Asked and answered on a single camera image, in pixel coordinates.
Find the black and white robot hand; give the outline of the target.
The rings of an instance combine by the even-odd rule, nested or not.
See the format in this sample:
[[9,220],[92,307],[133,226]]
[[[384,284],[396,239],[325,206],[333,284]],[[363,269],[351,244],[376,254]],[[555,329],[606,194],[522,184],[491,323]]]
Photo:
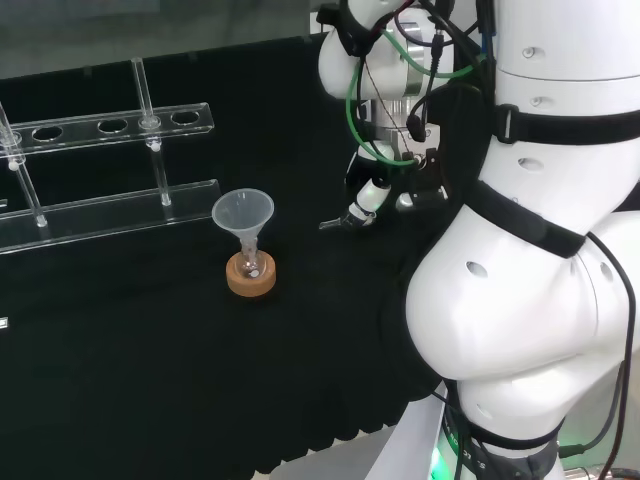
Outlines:
[[423,143],[414,141],[406,129],[385,129],[383,136],[358,147],[347,167],[344,184],[350,203],[340,217],[346,228],[372,225],[387,202],[406,212],[439,207],[449,198],[438,126],[426,127]]

